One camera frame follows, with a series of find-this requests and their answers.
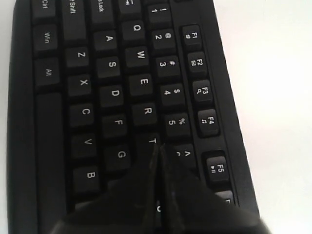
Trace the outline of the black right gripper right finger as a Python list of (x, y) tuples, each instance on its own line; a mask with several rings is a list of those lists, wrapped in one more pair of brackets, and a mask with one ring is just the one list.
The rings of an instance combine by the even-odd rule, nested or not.
[(171, 145), (159, 149), (162, 226), (166, 234), (268, 234), (260, 216), (225, 202), (203, 185)]

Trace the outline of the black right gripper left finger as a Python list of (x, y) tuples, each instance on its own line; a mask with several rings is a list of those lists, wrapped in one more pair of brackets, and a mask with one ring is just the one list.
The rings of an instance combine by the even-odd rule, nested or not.
[(109, 191), (54, 226), (54, 234), (153, 234), (157, 145), (145, 148), (128, 174)]

